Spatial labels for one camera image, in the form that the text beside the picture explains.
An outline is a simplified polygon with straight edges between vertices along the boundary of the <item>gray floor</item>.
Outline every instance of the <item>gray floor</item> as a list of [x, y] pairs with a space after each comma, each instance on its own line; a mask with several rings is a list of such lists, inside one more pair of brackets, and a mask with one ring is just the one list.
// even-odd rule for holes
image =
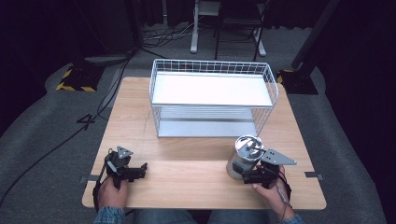
[[[269, 63], [273, 73], [290, 68], [309, 33], [309, 29], [265, 30], [262, 40], [267, 56], [259, 57], [258, 61]], [[189, 35], [149, 50], [173, 59], [212, 60], [215, 46], [212, 35], [211, 29], [200, 33], [196, 54], [190, 54]], [[253, 57], [252, 50], [231, 54], [229, 49], [236, 47], [227, 48], [221, 51], [227, 55], [219, 56], [219, 60], [248, 62]], [[139, 50], [124, 75], [148, 77], [156, 58]], [[48, 78], [47, 95], [26, 109], [1, 137], [1, 195], [23, 171], [81, 128], [76, 123], [78, 119], [96, 114], [120, 69], [120, 65], [107, 67], [97, 92], [56, 91], [68, 65]], [[386, 223], [375, 184], [332, 112], [318, 69], [312, 78], [319, 95], [288, 97], [313, 165], [324, 176], [320, 185], [327, 207], [298, 212], [306, 223]], [[111, 104], [102, 116], [108, 118], [110, 113]], [[106, 120], [97, 118], [87, 131], [80, 132], [33, 167], [6, 197], [0, 208], [0, 223], [92, 223], [94, 210], [81, 204], [83, 178], [91, 172], [105, 128]]]

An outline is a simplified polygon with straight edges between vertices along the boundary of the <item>white wire basket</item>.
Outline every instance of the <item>white wire basket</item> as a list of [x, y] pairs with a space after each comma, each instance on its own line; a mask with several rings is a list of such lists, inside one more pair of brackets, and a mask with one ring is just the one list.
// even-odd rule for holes
[[158, 137], [257, 136], [277, 98], [268, 63], [153, 63], [149, 99]]

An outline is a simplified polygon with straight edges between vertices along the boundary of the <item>can lid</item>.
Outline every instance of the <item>can lid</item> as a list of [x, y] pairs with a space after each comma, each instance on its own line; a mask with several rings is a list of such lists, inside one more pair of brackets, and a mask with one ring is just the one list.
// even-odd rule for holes
[[264, 154], [264, 145], [259, 137], [246, 134], [236, 139], [235, 150], [241, 158], [247, 161], [257, 161]]

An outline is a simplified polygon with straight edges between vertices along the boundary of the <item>silver canister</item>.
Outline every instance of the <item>silver canister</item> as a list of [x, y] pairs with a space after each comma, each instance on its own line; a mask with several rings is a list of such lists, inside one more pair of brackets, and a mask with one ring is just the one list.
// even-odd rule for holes
[[242, 135], [235, 141], [235, 153], [227, 162], [227, 173], [233, 179], [243, 179], [242, 173], [249, 171], [264, 154], [264, 145], [259, 137]]

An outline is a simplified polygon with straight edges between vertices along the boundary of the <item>blue sleeve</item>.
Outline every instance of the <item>blue sleeve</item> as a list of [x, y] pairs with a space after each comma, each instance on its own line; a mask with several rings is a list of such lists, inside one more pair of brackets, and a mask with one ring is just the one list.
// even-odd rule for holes
[[94, 224], [123, 224], [125, 213], [116, 207], [102, 207], [98, 211]]
[[304, 224], [303, 219], [297, 214], [294, 217], [284, 220], [282, 224]]

